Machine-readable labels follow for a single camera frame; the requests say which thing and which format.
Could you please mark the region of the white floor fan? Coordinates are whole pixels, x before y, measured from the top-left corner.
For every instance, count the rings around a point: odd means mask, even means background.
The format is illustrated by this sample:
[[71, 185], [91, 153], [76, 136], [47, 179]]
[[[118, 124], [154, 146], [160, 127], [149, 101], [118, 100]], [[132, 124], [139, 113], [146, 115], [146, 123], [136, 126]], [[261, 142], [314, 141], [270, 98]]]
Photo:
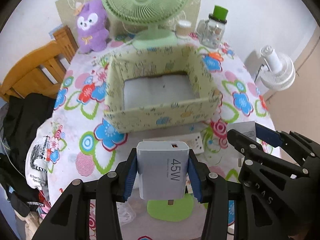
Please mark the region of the white floor fan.
[[288, 89], [296, 77], [296, 70], [291, 58], [286, 54], [277, 53], [270, 45], [261, 48], [260, 55], [267, 66], [267, 70], [258, 74], [262, 84], [275, 91]]

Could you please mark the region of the green oval case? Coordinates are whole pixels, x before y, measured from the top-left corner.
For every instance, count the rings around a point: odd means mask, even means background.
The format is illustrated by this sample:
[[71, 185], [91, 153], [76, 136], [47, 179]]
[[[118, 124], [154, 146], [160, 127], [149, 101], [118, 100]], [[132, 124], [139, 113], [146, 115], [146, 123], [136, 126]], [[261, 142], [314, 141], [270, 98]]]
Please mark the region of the green oval case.
[[148, 214], [155, 219], [167, 222], [180, 222], [191, 216], [194, 208], [194, 197], [185, 194], [182, 199], [173, 201], [172, 205], [167, 200], [150, 200], [147, 203]]

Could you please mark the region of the purple plush toy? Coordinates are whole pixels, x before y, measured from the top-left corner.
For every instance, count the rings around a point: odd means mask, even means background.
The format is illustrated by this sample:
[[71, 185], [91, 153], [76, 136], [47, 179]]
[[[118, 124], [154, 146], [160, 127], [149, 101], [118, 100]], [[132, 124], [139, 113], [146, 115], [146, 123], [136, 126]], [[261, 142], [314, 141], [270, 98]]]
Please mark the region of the purple plush toy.
[[107, 47], [107, 11], [101, 0], [83, 4], [77, 14], [76, 26], [80, 53], [99, 52]]

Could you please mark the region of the glass jar with green lid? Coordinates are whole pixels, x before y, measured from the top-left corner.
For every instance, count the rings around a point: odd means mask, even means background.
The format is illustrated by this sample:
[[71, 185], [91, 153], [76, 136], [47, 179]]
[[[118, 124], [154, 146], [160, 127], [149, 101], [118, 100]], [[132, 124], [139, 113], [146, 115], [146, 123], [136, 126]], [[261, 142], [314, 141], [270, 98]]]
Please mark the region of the glass jar with green lid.
[[227, 24], [228, 9], [216, 5], [206, 20], [200, 20], [196, 33], [202, 45], [217, 49]]

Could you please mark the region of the white remote control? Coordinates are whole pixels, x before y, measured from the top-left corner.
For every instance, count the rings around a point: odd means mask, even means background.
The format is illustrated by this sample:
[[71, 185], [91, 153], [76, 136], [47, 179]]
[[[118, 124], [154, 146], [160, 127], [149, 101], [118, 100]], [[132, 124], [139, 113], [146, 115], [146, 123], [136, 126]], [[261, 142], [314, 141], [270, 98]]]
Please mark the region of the white remote control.
[[204, 152], [202, 137], [199, 132], [168, 137], [149, 138], [144, 139], [143, 141], [182, 141], [185, 142], [196, 155]]

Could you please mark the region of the white 45W charger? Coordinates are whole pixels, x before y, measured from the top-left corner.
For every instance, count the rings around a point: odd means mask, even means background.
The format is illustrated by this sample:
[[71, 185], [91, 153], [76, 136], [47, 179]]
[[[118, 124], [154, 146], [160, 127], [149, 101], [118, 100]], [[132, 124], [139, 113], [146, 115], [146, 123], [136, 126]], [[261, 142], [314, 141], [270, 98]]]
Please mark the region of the white 45W charger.
[[189, 146], [182, 141], [141, 141], [136, 150], [140, 198], [182, 199], [187, 178]]

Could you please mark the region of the black clothing on chair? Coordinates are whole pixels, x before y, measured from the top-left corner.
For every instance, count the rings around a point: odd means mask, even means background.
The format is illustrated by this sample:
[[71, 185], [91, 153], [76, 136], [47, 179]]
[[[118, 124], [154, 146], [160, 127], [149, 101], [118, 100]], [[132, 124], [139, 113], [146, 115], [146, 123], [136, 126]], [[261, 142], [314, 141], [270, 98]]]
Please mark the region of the black clothing on chair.
[[11, 96], [1, 121], [1, 186], [22, 217], [44, 205], [39, 190], [27, 184], [25, 162], [37, 129], [52, 116], [54, 105], [54, 99], [42, 94], [31, 93], [24, 99]]

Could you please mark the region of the cotton swab container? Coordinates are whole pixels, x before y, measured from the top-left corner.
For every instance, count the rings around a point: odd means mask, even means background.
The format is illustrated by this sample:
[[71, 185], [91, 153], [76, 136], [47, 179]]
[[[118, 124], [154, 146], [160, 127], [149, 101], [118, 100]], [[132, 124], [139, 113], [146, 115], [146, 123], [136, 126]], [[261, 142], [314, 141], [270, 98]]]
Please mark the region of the cotton swab container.
[[191, 22], [188, 20], [179, 20], [176, 24], [175, 31], [178, 38], [187, 38], [191, 32]]

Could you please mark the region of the clear plastic bag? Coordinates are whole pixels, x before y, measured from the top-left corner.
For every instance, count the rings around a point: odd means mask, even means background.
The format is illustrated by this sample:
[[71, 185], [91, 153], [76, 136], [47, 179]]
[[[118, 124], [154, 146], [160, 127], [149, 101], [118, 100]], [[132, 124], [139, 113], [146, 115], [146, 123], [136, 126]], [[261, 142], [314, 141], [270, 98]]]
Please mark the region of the clear plastic bag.
[[128, 202], [117, 202], [117, 212], [119, 224], [121, 226], [131, 223], [136, 218], [136, 213]]

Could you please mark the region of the green desk fan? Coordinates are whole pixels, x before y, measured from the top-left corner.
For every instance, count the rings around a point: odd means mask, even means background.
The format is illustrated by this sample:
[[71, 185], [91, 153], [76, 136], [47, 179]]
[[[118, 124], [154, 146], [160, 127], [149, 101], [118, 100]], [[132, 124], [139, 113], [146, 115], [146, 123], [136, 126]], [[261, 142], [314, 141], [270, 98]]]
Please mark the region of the green desk fan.
[[126, 24], [146, 26], [135, 34], [132, 45], [140, 49], [176, 46], [176, 35], [159, 25], [175, 17], [188, 0], [102, 0], [105, 9]]

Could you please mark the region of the wooden chair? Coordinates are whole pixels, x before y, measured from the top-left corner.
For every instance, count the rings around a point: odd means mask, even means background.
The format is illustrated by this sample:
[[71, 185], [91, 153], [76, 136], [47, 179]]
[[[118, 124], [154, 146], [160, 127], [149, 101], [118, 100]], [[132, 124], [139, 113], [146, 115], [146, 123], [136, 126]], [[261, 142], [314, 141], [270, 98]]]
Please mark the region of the wooden chair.
[[66, 25], [54, 32], [53, 37], [53, 41], [25, 55], [11, 68], [1, 84], [4, 101], [8, 102], [11, 96], [25, 98], [31, 93], [57, 97], [66, 73], [59, 56], [70, 63], [78, 45]]

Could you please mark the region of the yellow cartoon fabric storage box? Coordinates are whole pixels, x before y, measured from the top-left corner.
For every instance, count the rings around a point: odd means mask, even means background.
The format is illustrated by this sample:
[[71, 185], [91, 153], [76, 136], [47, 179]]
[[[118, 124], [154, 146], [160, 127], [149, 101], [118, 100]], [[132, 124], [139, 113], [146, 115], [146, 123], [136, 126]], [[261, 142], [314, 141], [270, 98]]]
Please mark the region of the yellow cartoon fabric storage box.
[[128, 49], [108, 60], [105, 119], [121, 133], [211, 118], [221, 92], [194, 46]]

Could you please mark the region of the floral tablecloth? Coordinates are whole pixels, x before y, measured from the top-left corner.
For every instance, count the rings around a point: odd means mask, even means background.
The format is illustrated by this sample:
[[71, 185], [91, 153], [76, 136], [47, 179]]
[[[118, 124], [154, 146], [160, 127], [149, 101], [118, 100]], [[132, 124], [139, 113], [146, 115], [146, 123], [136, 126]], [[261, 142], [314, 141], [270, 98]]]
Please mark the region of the floral tablecloth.
[[[242, 156], [228, 143], [230, 128], [254, 132], [255, 124], [274, 129], [263, 96], [233, 49], [221, 43], [217, 49], [200, 44], [196, 37], [180, 39], [176, 46], [194, 46], [221, 92], [222, 102], [207, 120], [180, 126], [130, 133], [118, 132], [104, 116], [108, 60], [113, 53], [136, 49], [132, 42], [99, 53], [77, 53], [61, 84], [51, 118], [37, 130], [25, 163], [27, 183], [42, 189], [51, 206], [75, 179], [84, 183], [115, 171], [144, 139], [199, 132], [204, 152], [197, 159], [226, 180], [238, 181]], [[194, 197], [187, 219], [167, 222], [147, 212], [149, 200], [139, 194], [138, 172], [128, 202], [136, 213], [129, 224], [120, 225], [121, 239], [195, 239], [201, 236], [205, 205], [193, 194], [187, 175], [185, 193]], [[89, 239], [96, 238], [95, 200], [90, 202]]]

